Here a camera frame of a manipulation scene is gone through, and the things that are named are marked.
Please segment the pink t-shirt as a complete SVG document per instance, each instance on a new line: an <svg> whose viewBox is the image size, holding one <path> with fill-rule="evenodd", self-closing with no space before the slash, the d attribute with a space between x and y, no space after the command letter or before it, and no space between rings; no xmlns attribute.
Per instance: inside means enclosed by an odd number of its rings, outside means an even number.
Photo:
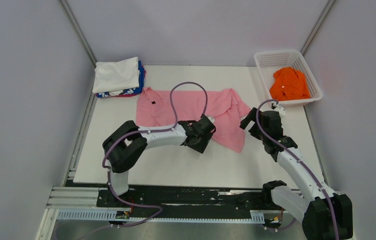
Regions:
<svg viewBox="0 0 376 240"><path fill-rule="evenodd" d="M215 120L216 132L212 139L239 153L245 144L240 121L250 110L232 88L207 93L202 90L176 90L171 94L148 87L137 101L135 122L145 127L167 126L176 121L197 121L204 114Z"/></svg>

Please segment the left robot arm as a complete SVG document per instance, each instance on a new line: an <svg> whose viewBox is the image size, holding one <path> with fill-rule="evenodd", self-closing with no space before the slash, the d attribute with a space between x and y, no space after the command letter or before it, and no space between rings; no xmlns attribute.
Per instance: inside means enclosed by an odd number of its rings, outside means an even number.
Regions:
<svg viewBox="0 0 376 240"><path fill-rule="evenodd" d="M128 171L145 150L162 146L186 146L204 153L216 131L215 119L201 115L199 120L179 121L175 125L145 127L126 121L102 144L107 169L110 200L122 207L129 200Z"/></svg>

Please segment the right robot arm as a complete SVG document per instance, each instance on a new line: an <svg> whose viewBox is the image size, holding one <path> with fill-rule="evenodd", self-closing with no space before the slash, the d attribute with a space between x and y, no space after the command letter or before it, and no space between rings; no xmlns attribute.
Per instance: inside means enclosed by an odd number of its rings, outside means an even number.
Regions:
<svg viewBox="0 0 376 240"><path fill-rule="evenodd" d="M348 240L353 237L353 205L346 194L336 193L313 173L295 141L283 133L279 112L252 108L241 121L260 140L265 152L291 177L300 193L281 180L263 185L261 202L268 209L280 206L301 223L309 240Z"/></svg>

